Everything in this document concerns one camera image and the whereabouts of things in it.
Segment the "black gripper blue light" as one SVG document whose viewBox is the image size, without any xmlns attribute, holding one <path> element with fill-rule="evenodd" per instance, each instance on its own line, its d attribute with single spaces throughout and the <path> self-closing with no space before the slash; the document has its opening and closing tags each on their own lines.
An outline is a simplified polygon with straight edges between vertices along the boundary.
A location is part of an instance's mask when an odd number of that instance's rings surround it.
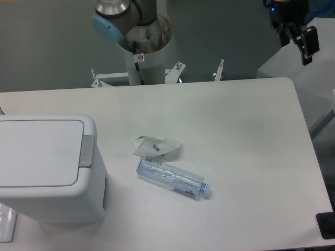
<svg viewBox="0 0 335 251">
<path fill-rule="evenodd" d="M 312 56 L 320 50 L 318 32 L 315 26 L 306 26 L 309 1 L 284 0 L 263 1 L 269 9 L 271 27 L 276 30 L 281 45 L 290 40 L 298 47 L 302 65 L 312 62 Z"/>
</svg>

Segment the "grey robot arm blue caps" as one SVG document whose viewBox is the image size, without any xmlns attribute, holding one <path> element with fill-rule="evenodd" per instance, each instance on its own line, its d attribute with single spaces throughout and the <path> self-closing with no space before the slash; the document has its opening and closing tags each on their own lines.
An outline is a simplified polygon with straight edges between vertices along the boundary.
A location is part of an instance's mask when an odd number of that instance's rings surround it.
<svg viewBox="0 0 335 251">
<path fill-rule="evenodd" d="M 317 28 L 306 26 L 308 1 L 263 1 L 269 9 L 270 23 L 281 46 L 296 44 L 303 65 L 312 62 L 320 50 Z M 171 40 L 168 20 L 157 12 L 156 1 L 97 1 L 91 16 L 94 29 L 107 41 L 119 44 L 132 54 L 162 50 Z"/>
</svg>

